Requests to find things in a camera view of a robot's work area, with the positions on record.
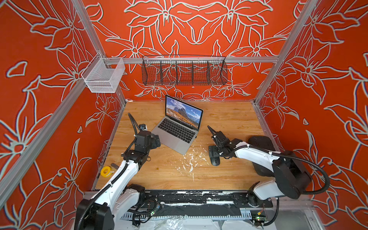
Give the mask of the black wireless mouse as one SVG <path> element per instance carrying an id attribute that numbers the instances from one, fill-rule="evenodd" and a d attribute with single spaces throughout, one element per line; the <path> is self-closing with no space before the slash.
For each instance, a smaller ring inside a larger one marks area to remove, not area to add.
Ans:
<path id="1" fill-rule="evenodd" d="M 220 165 L 220 154 L 216 145 L 209 146 L 209 158 L 213 166 Z"/>

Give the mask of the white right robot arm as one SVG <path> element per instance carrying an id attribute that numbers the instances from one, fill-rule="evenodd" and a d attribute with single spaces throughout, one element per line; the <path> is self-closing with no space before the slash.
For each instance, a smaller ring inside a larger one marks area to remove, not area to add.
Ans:
<path id="1" fill-rule="evenodd" d="M 215 131 L 210 126 L 208 129 L 220 157 L 245 159 L 273 173 L 273 179 L 252 185 L 247 191 L 249 197 L 252 196 L 261 201 L 282 196 L 299 199 L 301 195 L 324 193 L 330 187 L 330 178 L 325 170 L 313 162 L 297 157 L 292 151 L 271 151 L 239 139 L 229 140 L 221 131 Z M 312 183 L 312 176 L 304 166 L 305 163 L 323 175 L 324 186 L 320 189 L 306 190 Z"/>

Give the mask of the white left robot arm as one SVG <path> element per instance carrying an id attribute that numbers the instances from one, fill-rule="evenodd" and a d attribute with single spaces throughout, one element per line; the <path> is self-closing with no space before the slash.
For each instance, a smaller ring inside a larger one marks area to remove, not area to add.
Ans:
<path id="1" fill-rule="evenodd" d="M 138 204 L 144 188 L 128 187 L 149 157 L 149 152 L 161 146 L 160 138 L 141 130 L 131 147 L 122 154 L 123 161 L 102 189 L 90 199 L 83 199 L 76 212 L 75 230 L 113 230 L 115 221 Z"/>

